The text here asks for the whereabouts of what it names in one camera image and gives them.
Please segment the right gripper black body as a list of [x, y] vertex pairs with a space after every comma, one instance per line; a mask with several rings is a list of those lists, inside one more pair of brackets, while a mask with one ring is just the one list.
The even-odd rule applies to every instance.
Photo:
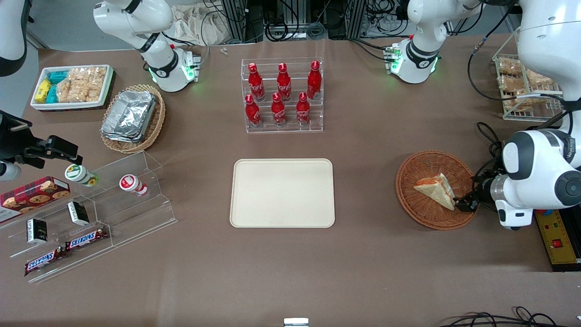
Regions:
[[32, 123], [4, 111], [0, 112], [0, 159], [14, 164], [27, 147], [35, 145]]

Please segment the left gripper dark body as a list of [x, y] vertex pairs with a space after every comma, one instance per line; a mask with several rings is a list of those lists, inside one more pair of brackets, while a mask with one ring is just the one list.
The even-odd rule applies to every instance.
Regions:
[[473, 177], [472, 198], [478, 203], [495, 206], [491, 195], [492, 182], [496, 176], [481, 175]]

